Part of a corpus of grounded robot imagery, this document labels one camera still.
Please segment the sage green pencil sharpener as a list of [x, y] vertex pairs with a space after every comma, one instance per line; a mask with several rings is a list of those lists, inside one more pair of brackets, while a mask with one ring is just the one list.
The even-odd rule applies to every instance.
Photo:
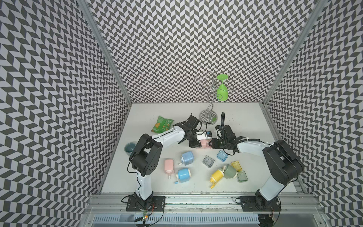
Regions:
[[233, 179], [237, 177], [237, 170], [229, 164], [222, 167], [222, 172], [226, 179]]

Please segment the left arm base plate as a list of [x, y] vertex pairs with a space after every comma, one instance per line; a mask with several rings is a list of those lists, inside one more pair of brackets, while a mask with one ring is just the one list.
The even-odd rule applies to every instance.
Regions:
[[164, 211], [165, 196], [151, 195], [146, 200], [142, 200], [136, 194], [131, 195], [126, 203], [126, 211]]

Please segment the green plastic wine glass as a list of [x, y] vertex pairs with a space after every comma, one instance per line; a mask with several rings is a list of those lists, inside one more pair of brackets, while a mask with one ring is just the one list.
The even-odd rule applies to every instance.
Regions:
[[217, 80], [221, 82], [219, 87], [216, 90], [216, 99], [218, 101], [227, 101], [228, 99], [228, 88], [225, 85], [226, 80], [229, 78], [226, 74], [220, 74], [217, 77]]

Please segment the blue pencil sharpener lower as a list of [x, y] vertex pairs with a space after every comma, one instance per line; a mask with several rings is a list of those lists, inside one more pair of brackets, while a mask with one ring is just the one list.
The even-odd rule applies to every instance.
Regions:
[[176, 174], [176, 178], [177, 178], [177, 180], [176, 180], [175, 184], [184, 183], [184, 182], [189, 181], [191, 178], [190, 169], [184, 168], [184, 169], [179, 170]]

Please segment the green snack bag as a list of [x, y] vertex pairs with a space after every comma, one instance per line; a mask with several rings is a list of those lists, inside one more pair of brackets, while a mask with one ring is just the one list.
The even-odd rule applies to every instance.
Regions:
[[174, 122], [173, 119], [167, 119], [163, 118], [162, 116], [159, 116], [156, 124], [152, 129], [152, 132], [160, 134], [167, 130], [170, 130], [171, 126], [173, 125], [173, 122]]

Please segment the clear yellow tray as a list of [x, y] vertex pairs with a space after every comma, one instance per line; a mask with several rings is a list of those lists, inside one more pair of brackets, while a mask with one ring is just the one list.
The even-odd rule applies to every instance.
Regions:
[[239, 161], [233, 161], [231, 163], [231, 166], [237, 171], [237, 172], [240, 172], [240, 171], [243, 171], [243, 168], [241, 167], [241, 164]]

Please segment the clear blue tray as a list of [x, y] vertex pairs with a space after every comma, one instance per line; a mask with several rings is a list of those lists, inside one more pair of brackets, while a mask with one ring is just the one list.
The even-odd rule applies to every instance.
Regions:
[[224, 151], [220, 150], [216, 156], [219, 160], [221, 160], [222, 162], [225, 162], [226, 159], [228, 158], [228, 154], [226, 154]]

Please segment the teal ceramic cup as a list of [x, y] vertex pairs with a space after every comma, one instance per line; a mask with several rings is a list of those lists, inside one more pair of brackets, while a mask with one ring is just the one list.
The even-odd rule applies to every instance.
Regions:
[[136, 147], [136, 144], [135, 144], [135, 143], [133, 143], [133, 142], [130, 142], [130, 143], [128, 143], [128, 144], [126, 144], [126, 145], [125, 145], [125, 147], [124, 147], [124, 151], [125, 151], [127, 154], [129, 154], [129, 155], [130, 155], [130, 154], [134, 151], [135, 147]]

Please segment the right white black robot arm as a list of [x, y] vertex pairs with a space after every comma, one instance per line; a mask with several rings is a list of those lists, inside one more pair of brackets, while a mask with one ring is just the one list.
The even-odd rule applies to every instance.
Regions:
[[255, 194], [255, 206], [262, 210], [278, 202], [278, 195], [290, 183], [298, 179], [304, 171], [304, 164], [284, 140], [274, 143], [263, 142], [260, 139], [236, 137], [228, 125], [215, 127], [216, 137], [209, 146], [213, 149], [231, 150], [236, 153], [249, 153], [264, 158], [269, 177]]

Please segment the aluminium front rail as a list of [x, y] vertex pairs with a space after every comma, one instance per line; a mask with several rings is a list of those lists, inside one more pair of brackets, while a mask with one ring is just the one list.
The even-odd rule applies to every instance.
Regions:
[[[160, 194], [154, 196], [154, 202], [147, 210], [165, 213], [255, 213], [255, 214], [323, 214], [317, 198], [311, 194], [282, 193], [268, 207], [258, 208], [252, 193], [192, 193]], [[85, 214], [91, 213], [126, 213], [127, 210], [139, 212], [143, 206], [136, 200], [122, 193], [93, 195], [88, 201]]]

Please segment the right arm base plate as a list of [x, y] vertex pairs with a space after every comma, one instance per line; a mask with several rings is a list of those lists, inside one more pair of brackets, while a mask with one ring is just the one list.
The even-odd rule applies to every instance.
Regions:
[[281, 202], [276, 197], [273, 200], [267, 201], [261, 196], [240, 196], [241, 207], [243, 211], [265, 211], [265, 212], [279, 212], [281, 209]]

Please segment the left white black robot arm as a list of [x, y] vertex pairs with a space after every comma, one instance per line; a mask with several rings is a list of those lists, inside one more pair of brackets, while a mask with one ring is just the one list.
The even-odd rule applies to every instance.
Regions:
[[153, 196], [151, 179], [148, 176], [158, 166], [163, 148], [184, 141], [188, 141], [190, 148], [201, 147], [197, 128], [200, 123], [198, 118], [190, 115], [187, 120], [173, 125], [163, 133], [154, 136], [145, 133], [140, 137], [129, 158], [139, 183], [139, 188], [135, 190], [137, 198], [147, 201]]

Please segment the yellow pencil sharpener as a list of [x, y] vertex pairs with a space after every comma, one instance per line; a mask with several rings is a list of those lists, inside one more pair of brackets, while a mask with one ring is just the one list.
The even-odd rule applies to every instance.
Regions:
[[223, 170], [222, 169], [218, 169], [217, 171], [215, 171], [212, 175], [211, 175], [211, 177], [210, 177], [210, 183], [211, 183], [211, 189], [213, 189], [215, 186], [216, 186], [216, 184], [220, 181], [220, 180], [222, 180], [224, 178], [224, 172], [223, 172]]

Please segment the clear dark green tray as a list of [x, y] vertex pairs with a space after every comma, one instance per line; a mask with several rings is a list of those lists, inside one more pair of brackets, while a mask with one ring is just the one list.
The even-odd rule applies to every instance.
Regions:
[[242, 183], [242, 182], [246, 182], [248, 180], [249, 179], [248, 179], [245, 171], [242, 170], [242, 171], [237, 172], [237, 181], [238, 182]]

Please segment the blue pencil sharpener upper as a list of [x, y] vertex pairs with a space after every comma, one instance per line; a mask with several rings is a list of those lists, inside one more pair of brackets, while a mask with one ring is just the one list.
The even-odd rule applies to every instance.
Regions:
[[185, 152], [181, 156], [181, 162], [178, 165], [190, 165], [194, 162], [194, 155], [191, 151]]

